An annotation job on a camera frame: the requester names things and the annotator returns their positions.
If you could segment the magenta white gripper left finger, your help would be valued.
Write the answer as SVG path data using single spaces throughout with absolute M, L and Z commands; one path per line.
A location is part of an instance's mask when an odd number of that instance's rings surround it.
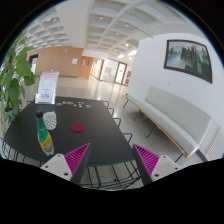
M 65 180 L 79 184 L 91 152 L 91 144 L 87 143 L 65 155 L 56 154 L 42 166 L 42 169 Z

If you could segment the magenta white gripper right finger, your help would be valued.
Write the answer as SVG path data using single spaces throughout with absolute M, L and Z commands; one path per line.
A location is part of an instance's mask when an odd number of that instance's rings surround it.
M 143 185 L 148 185 L 180 170 L 180 167 L 167 155 L 159 156 L 137 144 L 133 145 L 132 153 Z

